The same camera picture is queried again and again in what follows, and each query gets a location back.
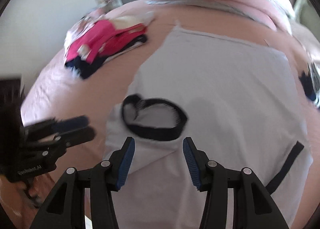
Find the bed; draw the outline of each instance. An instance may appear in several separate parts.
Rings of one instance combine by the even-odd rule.
[[[51,117],[67,119],[86,115],[97,135],[91,142],[69,148],[57,161],[55,171],[37,178],[35,187],[39,195],[45,197],[68,167],[82,170],[91,168],[102,160],[108,136],[105,125],[112,107],[122,102],[140,65],[161,46],[172,28],[179,24],[184,29],[238,38],[285,53],[307,120],[308,139],[314,159],[292,225],[294,229],[303,228],[320,202],[320,176],[317,174],[320,168],[320,114],[307,100],[298,79],[299,74],[307,71],[309,61],[301,44],[288,33],[275,32],[248,17],[185,4],[146,4],[144,1],[135,1],[111,11],[108,16],[115,18],[140,15],[149,11],[154,11],[155,19],[148,27],[148,42],[108,62],[89,79],[83,81],[74,78],[72,73],[65,69],[64,50],[57,53],[40,73],[21,108],[24,124]],[[3,202],[8,203],[10,200],[3,199]],[[17,227],[28,228],[35,211],[28,207],[26,201],[17,199],[15,203],[18,202],[19,204],[10,204],[11,208],[7,213]]]

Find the black sleeve trim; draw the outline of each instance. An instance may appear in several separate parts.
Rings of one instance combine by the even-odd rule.
[[[178,116],[176,121],[177,124],[173,128],[153,128],[153,127],[145,127],[145,126],[139,126],[134,124],[128,124],[124,117],[124,107],[127,104],[132,104],[134,106],[136,110],[136,117],[138,116],[139,111],[141,109],[145,109],[155,104],[165,104],[176,111]],[[160,98],[143,100],[138,94],[130,95],[124,99],[122,103],[121,115],[122,115],[122,120],[124,124],[132,133],[136,134],[141,138],[153,139],[157,141],[171,141],[171,140],[177,139],[178,137],[180,137],[188,121],[188,117],[186,113],[174,103],[164,99],[160,99]]]
[[[289,172],[291,166],[293,165],[294,161],[300,154],[300,152],[304,149],[304,146],[297,141],[296,145],[291,149],[286,161],[284,162],[280,172],[276,174],[276,176],[269,182],[269,184],[266,186],[267,191],[269,194],[274,193],[287,173]]]

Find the white wall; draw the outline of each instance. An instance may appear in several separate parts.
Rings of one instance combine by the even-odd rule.
[[[320,17],[310,2],[306,2],[302,8],[300,23],[305,25],[320,41]]]
[[[0,17],[0,77],[22,74],[29,90],[94,0],[11,0]]]

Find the dark object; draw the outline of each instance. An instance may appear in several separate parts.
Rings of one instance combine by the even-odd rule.
[[[298,157],[298,155],[303,149],[304,149],[304,146],[297,141],[296,145],[294,145],[293,148],[291,149],[279,173],[276,174],[276,176],[266,185],[266,189],[270,195],[273,194],[277,190],[277,188],[280,186],[281,182],[284,180],[285,176],[288,174],[294,161],[296,160],[296,158]]]
[[[139,115],[139,111],[150,108],[154,105],[164,105],[168,108],[172,109],[172,111],[176,114],[176,125],[173,128],[156,128],[156,127],[148,127],[146,125],[132,124],[128,123],[125,117],[125,107],[127,105],[132,105],[135,109],[135,119]],[[138,94],[133,94],[127,96],[124,99],[121,106],[121,117],[126,125],[126,127],[135,135],[144,139],[153,139],[156,141],[171,141],[180,137],[182,131],[185,128],[185,125],[188,121],[187,114],[176,104],[170,102],[168,100],[164,100],[161,98],[151,98],[151,99],[143,99]]]
[[[0,225],[3,229],[17,229],[10,220],[9,216],[7,216],[2,205],[0,205]]]
[[[20,82],[19,78],[0,80],[0,175],[12,183],[23,181],[26,196],[38,208],[40,199],[28,193],[33,178],[55,170],[55,162],[68,147],[91,141],[95,132],[85,116],[60,122],[49,119],[24,127]],[[53,139],[39,142],[48,136]]]
[[[200,229],[225,228],[228,188],[234,189],[234,229],[289,229],[270,194],[250,168],[235,171],[209,161],[191,138],[183,141],[183,153],[193,184],[200,192],[208,192]]]
[[[82,79],[87,79],[89,78],[91,75],[93,75],[103,64],[104,62],[116,55],[116,54],[121,54],[123,52],[126,52],[126,50],[130,50],[130,48],[135,48],[135,44],[137,44],[138,42],[140,42],[141,44],[146,43],[148,40],[146,35],[140,35],[138,37],[136,37],[135,39],[133,39],[131,42],[129,42],[126,46],[124,46],[120,51],[116,52],[113,55],[109,55],[109,56],[103,56],[103,55],[99,55],[97,56],[94,61],[89,64],[86,61],[82,60],[81,57],[77,56],[75,59],[68,61],[65,63],[65,66],[67,68],[71,68],[74,72],[76,72]]]
[[[313,83],[311,75],[306,75],[305,72],[302,73],[302,75],[299,77],[300,82],[302,84],[304,94],[311,100],[314,101],[316,99],[316,93],[313,89]]]
[[[111,191],[119,191],[134,155],[134,139],[128,137],[109,160],[94,168],[68,168],[39,209],[30,229],[85,229],[84,189],[90,188],[92,227],[119,229]]]

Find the folded clothes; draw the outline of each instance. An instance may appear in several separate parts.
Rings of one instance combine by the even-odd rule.
[[[67,33],[65,66],[83,79],[94,74],[105,62],[147,41],[147,25],[153,12],[141,16],[107,19],[83,18]]]
[[[89,64],[86,61],[81,60],[81,57],[77,56],[75,59],[66,62],[65,66],[67,68],[71,68],[73,73],[76,76],[80,76],[82,79],[87,79],[91,75],[93,75],[104,63],[114,59],[118,55],[123,54],[124,52],[128,52],[131,49],[138,47],[144,44],[147,41],[146,35],[140,35],[136,37],[134,40],[129,42],[126,46],[124,46],[120,51],[116,54],[110,56],[97,56],[94,61]]]

